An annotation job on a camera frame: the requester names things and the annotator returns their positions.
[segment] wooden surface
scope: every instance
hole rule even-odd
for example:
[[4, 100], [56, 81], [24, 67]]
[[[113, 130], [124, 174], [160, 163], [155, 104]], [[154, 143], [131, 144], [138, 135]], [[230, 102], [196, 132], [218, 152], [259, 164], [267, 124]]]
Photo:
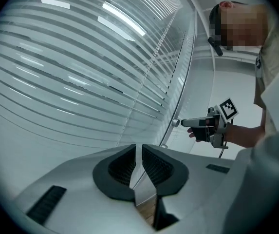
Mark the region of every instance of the wooden surface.
[[146, 220], [149, 225], [153, 225], [154, 212], [155, 212], [156, 197], [153, 197], [146, 202], [137, 206], [137, 210]]

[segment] white device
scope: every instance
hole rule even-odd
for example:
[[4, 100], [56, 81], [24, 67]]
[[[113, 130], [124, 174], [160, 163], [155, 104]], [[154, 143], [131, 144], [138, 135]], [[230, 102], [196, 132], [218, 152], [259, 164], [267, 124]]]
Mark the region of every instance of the white device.
[[228, 122], [238, 115], [238, 109], [228, 98], [207, 110], [207, 117], [183, 119], [181, 125], [191, 127], [198, 140], [210, 142], [214, 148], [228, 149], [224, 134]]

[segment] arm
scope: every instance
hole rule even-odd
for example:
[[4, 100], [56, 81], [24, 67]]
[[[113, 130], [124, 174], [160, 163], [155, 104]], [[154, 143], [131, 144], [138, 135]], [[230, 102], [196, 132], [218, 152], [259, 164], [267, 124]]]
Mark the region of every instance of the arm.
[[263, 109], [259, 127], [247, 128], [230, 124], [225, 140], [239, 146], [254, 147], [265, 136], [266, 111]]

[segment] person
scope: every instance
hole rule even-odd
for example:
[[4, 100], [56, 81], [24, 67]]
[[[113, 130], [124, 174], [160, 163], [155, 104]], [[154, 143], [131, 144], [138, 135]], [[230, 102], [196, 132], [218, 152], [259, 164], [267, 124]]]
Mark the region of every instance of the person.
[[[254, 98], [254, 104], [262, 108], [260, 126], [247, 128], [228, 123], [225, 133], [227, 142], [244, 148], [254, 147], [261, 139], [276, 132], [260, 95], [279, 72], [279, 17], [269, 4], [222, 1], [212, 9], [209, 21], [215, 44], [226, 50], [232, 50], [233, 46], [260, 47], [255, 63]], [[191, 128], [188, 133], [189, 137], [194, 137]]]

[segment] hand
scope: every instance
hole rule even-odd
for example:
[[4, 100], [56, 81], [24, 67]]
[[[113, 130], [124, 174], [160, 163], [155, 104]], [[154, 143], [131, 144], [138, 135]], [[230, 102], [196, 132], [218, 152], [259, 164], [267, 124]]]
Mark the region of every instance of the hand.
[[[215, 130], [218, 128], [218, 124], [219, 124], [219, 121], [218, 121], [217, 119], [215, 119]], [[187, 132], [190, 133], [190, 134], [189, 134], [189, 137], [190, 137], [190, 138], [193, 138], [193, 137], [194, 137], [194, 133], [193, 133], [193, 130], [192, 130], [191, 127], [187, 130]]]

